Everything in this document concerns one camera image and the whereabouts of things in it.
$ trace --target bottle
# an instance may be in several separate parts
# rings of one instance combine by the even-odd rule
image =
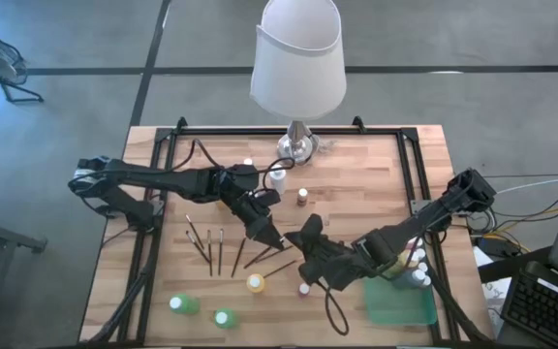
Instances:
[[[238,325],[238,320],[233,310],[221,308],[214,312],[214,324],[220,329],[231,329]]]
[[[420,269],[407,270],[398,279],[393,281],[393,285],[397,288],[417,288],[423,284],[425,280],[425,272]]]
[[[423,272],[427,273],[427,264],[424,262],[420,262],[419,264],[417,264],[417,268],[423,270]]]
[[[307,297],[310,291],[311,287],[304,282],[301,283],[300,286],[298,286],[298,295],[301,297]]]
[[[200,300],[184,294],[175,295],[170,300],[170,308],[176,314],[197,314],[200,311]]]
[[[413,246],[415,245],[415,243],[417,244],[417,248],[422,248],[423,247],[423,238],[420,238],[419,240],[417,240],[417,238],[411,238],[408,240],[408,243],[406,243],[406,247],[404,247],[404,249],[411,249],[413,248]]]
[[[389,269],[383,272],[383,275],[386,277],[394,277],[398,273],[404,271],[404,267],[406,266],[406,261],[408,260],[408,256],[410,255],[410,250],[404,250],[402,253],[397,256],[397,262],[392,265]],[[408,268],[415,268],[419,264],[419,254],[417,251],[413,253],[413,257],[411,257],[411,262],[408,264]]]
[[[305,188],[300,188],[298,189],[298,196],[296,197],[296,203],[299,206],[305,206],[307,205],[307,189]]]
[[[423,283],[419,286],[420,288],[428,288],[432,284],[432,279],[429,276],[425,276]]]
[[[272,168],[279,168],[281,165],[275,164]],[[283,195],[286,192],[286,170],[277,170],[268,173],[270,176],[270,183],[272,187],[275,188],[277,193]]]
[[[264,277],[259,274],[251,274],[247,277],[247,288],[253,293],[259,293],[264,289]]]

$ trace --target wooden tabletop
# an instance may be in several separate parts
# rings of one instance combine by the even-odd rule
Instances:
[[[417,126],[423,161],[433,198],[439,197],[453,177],[451,160],[441,126]],[[149,165],[156,127],[134,127],[126,144],[123,160]],[[259,169],[276,159],[276,136],[201,136],[198,137],[211,156],[230,166],[252,158]],[[191,137],[179,137],[174,163],[189,152]],[[335,240],[352,241],[374,228],[396,224],[408,217],[408,204],[395,137],[392,136],[326,136],[334,142],[329,153],[319,153],[311,164],[288,172],[287,191],[282,202],[273,206],[273,221],[280,233],[299,230],[311,213],[323,217],[324,234]],[[419,183],[412,164],[416,192]],[[210,166],[196,149],[185,168]],[[296,205],[296,191],[307,188],[307,206]],[[143,189],[124,187],[137,199]],[[196,205],[169,194],[167,214],[161,240],[158,267],[148,319],[146,345],[395,345],[428,344],[430,333],[421,326],[376,326],[367,319],[363,280],[351,284],[334,297],[342,306],[351,331],[347,336],[334,332],[326,319],[324,293],[317,287],[305,299],[296,295],[302,282],[297,264],[282,270],[266,281],[261,294],[252,294],[245,285],[251,273],[264,274],[300,257],[295,248],[255,264],[242,266],[264,249],[248,240],[234,278],[230,278],[238,246],[244,236],[242,223],[222,204]],[[213,234],[212,277],[208,265],[185,235],[190,230],[185,214],[189,214],[204,239],[209,229]],[[126,228],[125,220],[108,223],[105,238]],[[219,229],[225,230],[223,267],[217,275]],[[121,301],[126,287],[135,233],[126,233],[111,241],[101,252],[87,305],[80,339],[98,331]],[[476,325],[492,336],[481,282],[471,243],[466,231],[451,229],[443,244],[454,297]],[[197,315],[177,315],[170,311],[169,300],[185,293],[201,300]],[[131,335],[135,334],[139,303],[135,304]],[[439,319],[446,333],[441,304]],[[212,322],[213,311],[232,308],[239,327],[222,330]]]

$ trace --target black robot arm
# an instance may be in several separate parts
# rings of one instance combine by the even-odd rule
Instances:
[[[408,240],[426,232],[444,231],[451,215],[458,211],[484,211],[494,202],[496,192],[475,170],[452,179],[443,196],[403,222],[374,229],[345,246],[322,234],[322,219],[312,214],[299,232],[286,239],[303,254],[298,267],[303,280],[312,284],[323,277],[331,289],[342,291],[354,280],[381,275],[397,262]]]
[[[155,207],[137,201],[119,188],[121,184],[167,190],[197,204],[222,201],[245,225],[246,236],[272,247],[283,249],[281,236],[272,224],[269,206],[279,203],[276,191],[253,196],[259,172],[252,165],[230,168],[189,169],[180,172],[150,169],[121,160],[98,157],[80,159],[75,177],[68,184],[77,196],[105,202],[108,210],[126,215],[130,226],[149,231],[156,222]]]

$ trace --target white cap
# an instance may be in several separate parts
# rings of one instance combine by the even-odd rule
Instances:
[[[417,265],[417,268],[419,268],[420,270],[423,270],[423,272],[427,272],[427,264],[424,262],[421,262]]]
[[[427,287],[431,284],[432,284],[432,279],[426,275],[425,279],[423,279],[423,283],[421,284],[421,287]]]
[[[257,276],[249,277],[249,285],[251,285],[251,287],[258,288],[260,284],[262,284],[262,282]]]
[[[276,168],[280,168],[281,165],[279,164],[275,164],[272,168],[276,169]],[[286,170],[277,170],[277,171],[271,171],[268,173],[270,175],[270,178],[275,179],[275,180],[281,180],[286,176]]]
[[[426,277],[425,272],[423,270],[413,270],[411,276],[415,281],[419,281],[419,282],[424,281]]]
[[[311,287],[309,287],[309,285],[307,285],[306,283],[301,283],[300,286],[298,286],[298,292],[300,292],[303,295],[307,295],[309,293],[309,290],[311,289]]]
[[[170,300],[170,308],[171,309],[177,309],[180,306],[182,306],[182,300],[180,299],[180,297],[173,297]]]
[[[217,324],[223,325],[228,322],[228,314],[224,313],[223,311],[219,311],[214,316],[214,320],[217,322]]]
[[[422,248],[415,251],[415,254],[418,255],[419,260],[422,260],[423,258],[425,258],[425,250],[422,249]]]

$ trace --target concrete floor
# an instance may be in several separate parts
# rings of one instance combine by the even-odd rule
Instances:
[[[143,67],[162,0],[0,0],[0,37],[32,68]],[[156,66],[249,66],[264,0],[172,0]],[[558,65],[558,0],[338,0],[348,65]],[[74,343],[105,221],[67,189],[79,157],[119,157],[140,76],[30,77],[43,105],[0,93],[0,225],[49,239],[17,253],[0,304],[0,348]],[[248,98],[247,76],[155,76],[141,125],[284,124]],[[454,168],[496,189],[558,178],[558,73],[349,75],[320,124],[443,124]],[[558,183],[502,194],[529,213]],[[530,248],[558,219],[520,225]]]

